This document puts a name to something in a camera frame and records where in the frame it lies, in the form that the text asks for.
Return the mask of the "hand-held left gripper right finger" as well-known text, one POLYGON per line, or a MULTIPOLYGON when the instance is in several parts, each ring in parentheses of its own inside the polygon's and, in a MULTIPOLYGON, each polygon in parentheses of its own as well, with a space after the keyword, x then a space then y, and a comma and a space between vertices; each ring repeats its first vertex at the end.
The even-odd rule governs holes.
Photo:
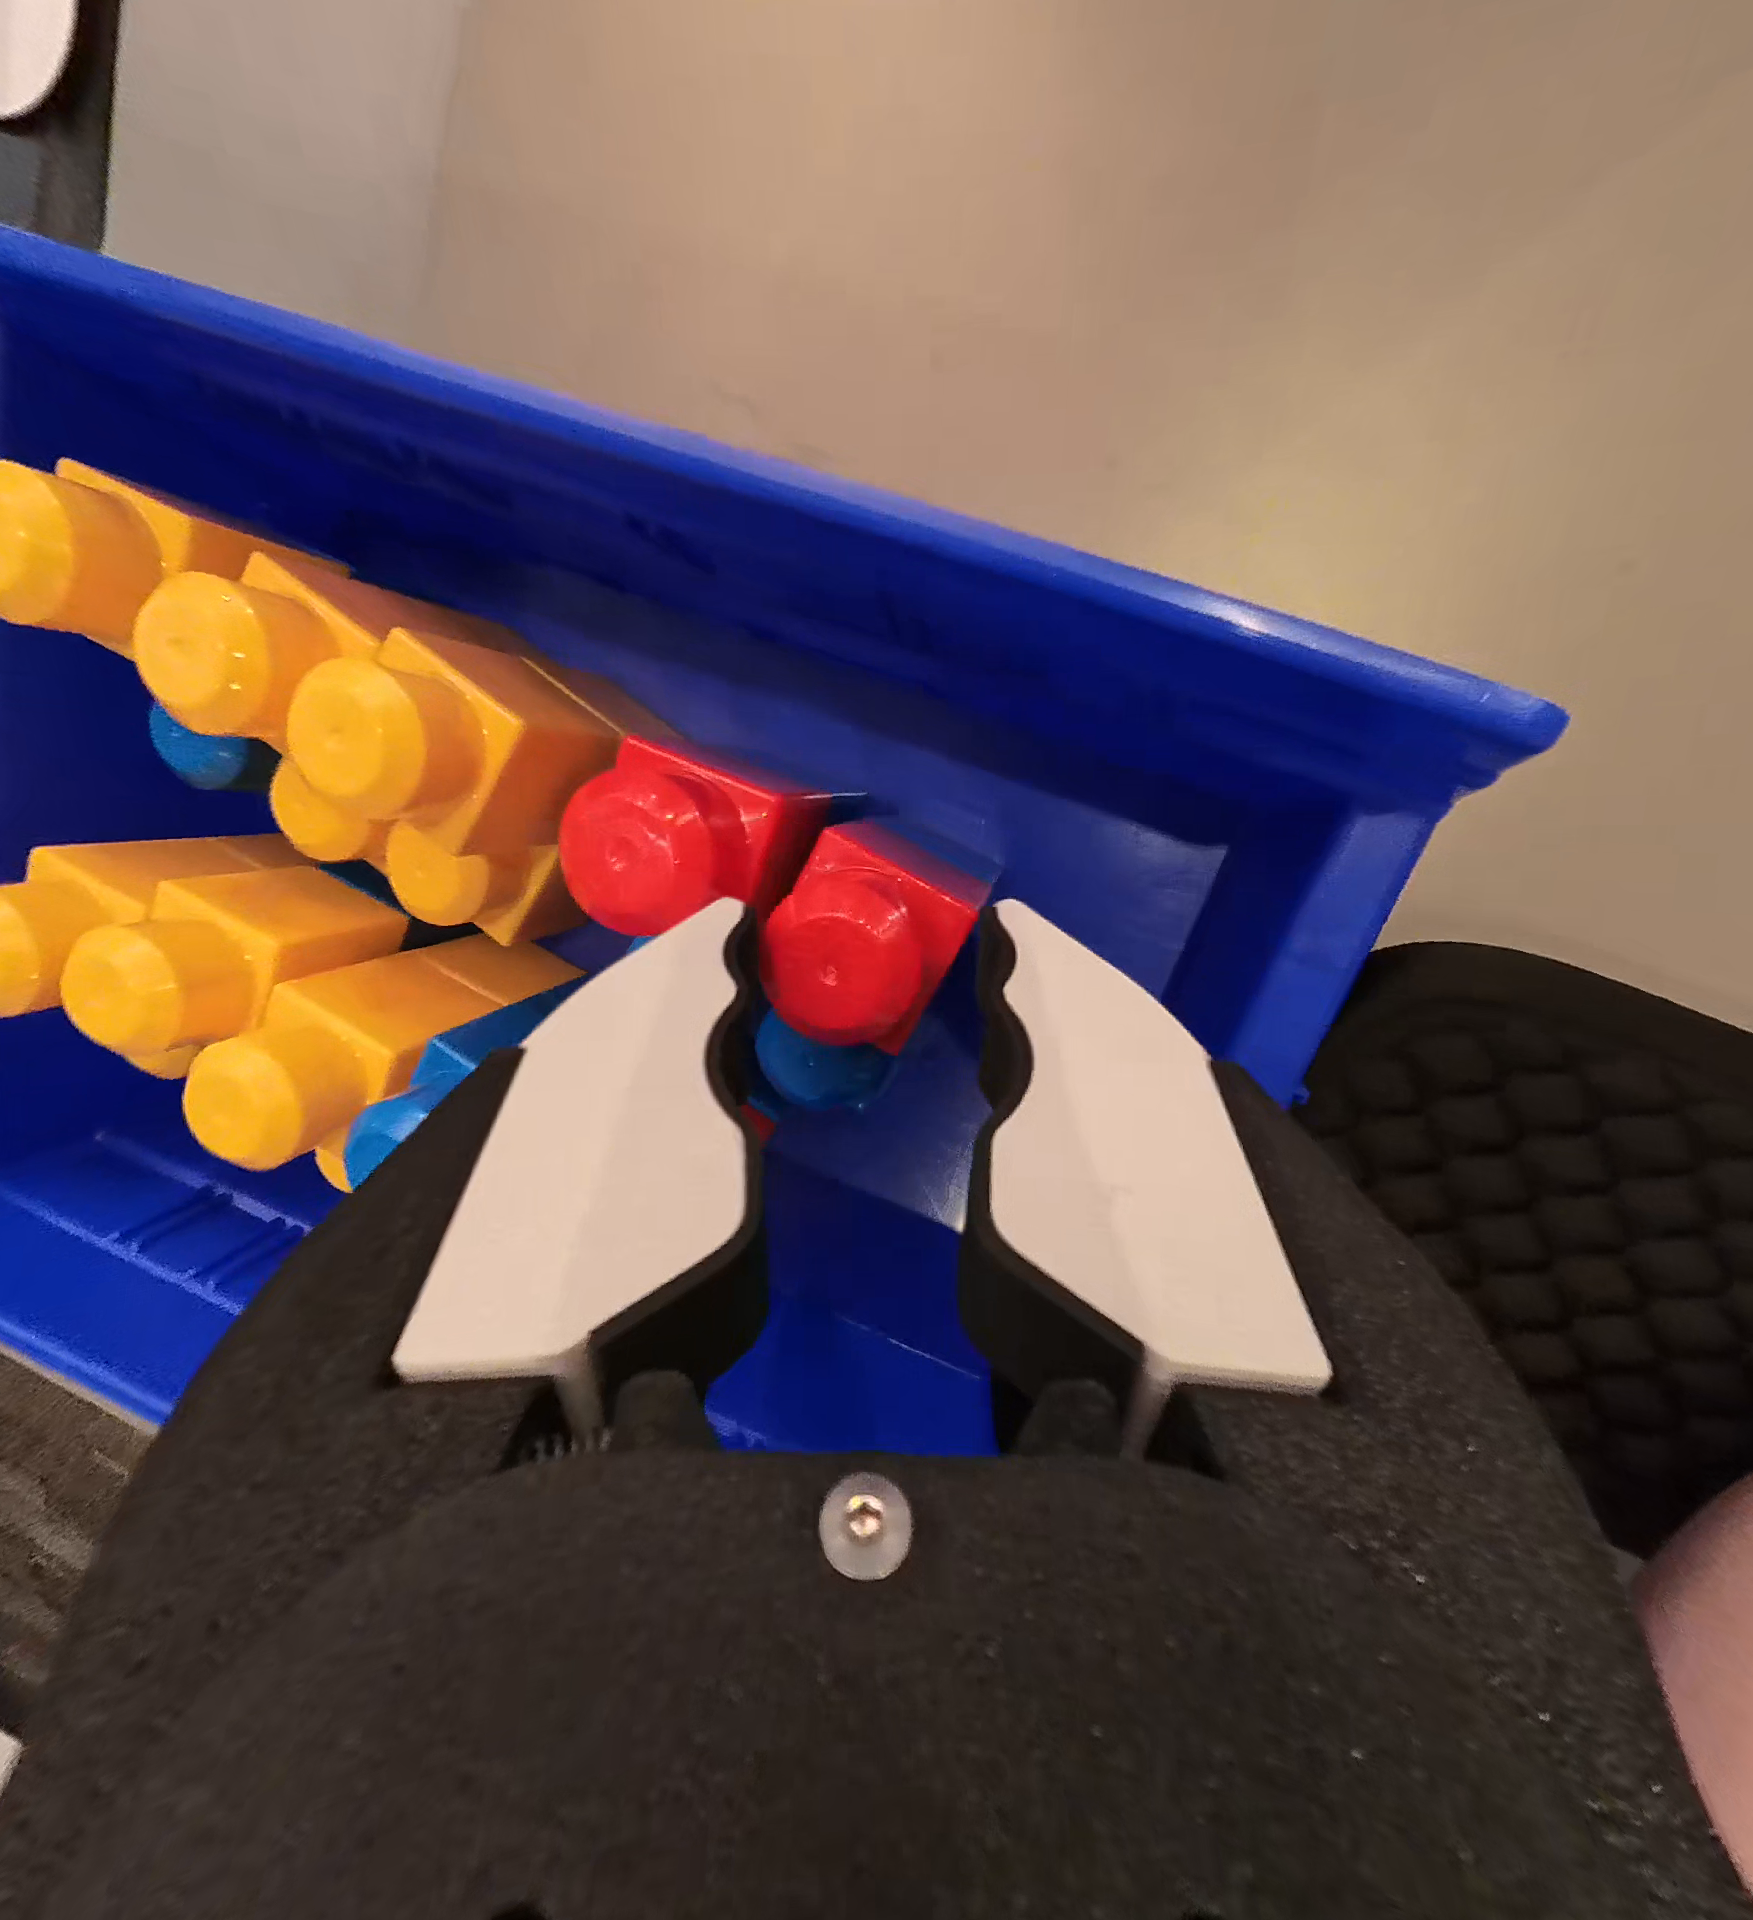
POLYGON ((1333 1370, 1204 1041, 1023 898, 981 929, 961 1317, 1037 1406, 1088 1382, 1123 1443, 1187 1388, 1328 1392, 1333 1370))

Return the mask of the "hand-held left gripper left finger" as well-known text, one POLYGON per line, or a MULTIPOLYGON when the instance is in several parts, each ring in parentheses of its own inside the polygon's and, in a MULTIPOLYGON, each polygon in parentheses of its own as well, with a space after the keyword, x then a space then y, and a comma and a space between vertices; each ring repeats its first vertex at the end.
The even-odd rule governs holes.
POLYGON ((579 982, 505 1097, 393 1350, 394 1379, 534 1379, 567 1427, 759 1338, 759 1139, 745 1115, 752 911, 717 898, 579 982))

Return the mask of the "blue plastic bin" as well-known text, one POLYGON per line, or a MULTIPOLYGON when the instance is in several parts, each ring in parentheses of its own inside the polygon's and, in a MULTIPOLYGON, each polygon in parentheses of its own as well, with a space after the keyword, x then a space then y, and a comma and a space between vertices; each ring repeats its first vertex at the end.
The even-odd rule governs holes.
MULTIPOLYGON (((1560 706, 1305 620, 483 380, 0 225, 0 457, 106 472, 501 620, 690 742, 862 793, 1302 1094, 1445 810, 1560 706)), ((135 665, 0 625, 0 881, 36 844, 268 830, 148 740, 135 665)), ((868 1112, 767 1143, 732 1447, 994 1454, 957 1317, 975 949, 868 1112)), ((0 1020, 0 1350, 158 1427, 338 1207, 221 1168, 178 1087, 0 1020)))

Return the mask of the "orange mega block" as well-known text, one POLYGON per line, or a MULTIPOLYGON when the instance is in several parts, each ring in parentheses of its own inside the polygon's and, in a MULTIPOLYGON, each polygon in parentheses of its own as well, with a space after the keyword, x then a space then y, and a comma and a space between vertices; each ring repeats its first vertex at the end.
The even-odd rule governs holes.
POLYGON ((555 949, 411 921, 276 830, 42 844, 0 881, 0 1020, 58 1010, 182 1081, 192 1139, 242 1168, 318 1156, 343 1182, 347 1129, 434 1041, 574 982, 555 949))
POLYGON ((78 458, 0 458, 0 620, 133 660, 191 734, 261 740, 298 850, 363 857, 408 918, 501 947, 584 921, 561 819, 651 727, 612 680, 483 614, 78 458))

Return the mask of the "black wrist rest pad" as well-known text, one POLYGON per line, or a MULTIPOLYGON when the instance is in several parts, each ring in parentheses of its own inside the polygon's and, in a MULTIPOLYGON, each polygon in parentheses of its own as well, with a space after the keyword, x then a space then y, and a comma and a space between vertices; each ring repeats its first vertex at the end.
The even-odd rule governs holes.
POLYGON ((1753 1031, 1510 947, 1358 974, 1296 1119, 1473 1308, 1606 1539, 1753 1474, 1753 1031))

